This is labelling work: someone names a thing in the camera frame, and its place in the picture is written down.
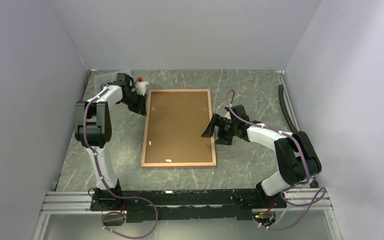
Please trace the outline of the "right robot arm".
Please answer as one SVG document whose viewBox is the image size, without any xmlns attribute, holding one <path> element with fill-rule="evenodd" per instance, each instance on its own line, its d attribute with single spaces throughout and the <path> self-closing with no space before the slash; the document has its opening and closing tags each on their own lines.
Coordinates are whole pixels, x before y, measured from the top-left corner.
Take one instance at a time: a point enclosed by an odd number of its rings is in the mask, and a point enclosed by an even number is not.
<svg viewBox="0 0 384 240">
<path fill-rule="evenodd" d="M 304 183 L 322 171 L 321 162 L 305 132 L 273 130 L 259 121 L 250 121 L 241 104 L 225 109 L 228 116 L 213 114 L 201 137 L 216 135 L 218 145 L 231 145 L 233 138 L 238 137 L 275 152 L 276 172 L 257 185 L 261 190 L 255 193 L 255 202 L 260 207 L 268 207 L 273 203 L 274 195 Z"/>
</svg>

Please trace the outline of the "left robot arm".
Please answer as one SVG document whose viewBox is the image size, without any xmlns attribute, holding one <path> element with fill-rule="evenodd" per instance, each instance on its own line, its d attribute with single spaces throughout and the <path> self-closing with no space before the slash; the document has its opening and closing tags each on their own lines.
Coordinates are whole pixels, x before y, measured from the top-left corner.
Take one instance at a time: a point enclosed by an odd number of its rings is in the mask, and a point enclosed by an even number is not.
<svg viewBox="0 0 384 240">
<path fill-rule="evenodd" d="M 124 198 L 106 148 L 113 133 L 110 111 L 115 105 L 123 104 L 130 112 L 146 116 L 149 86 L 141 77 L 134 79 L 122 72 L 115 81 L 101 83 L 94 97 L 75 104 L 74 137 L 91 159 L 96 177 L 94 197 L 103 199 L 110 210 L 119 209 Z"/>
</svg>

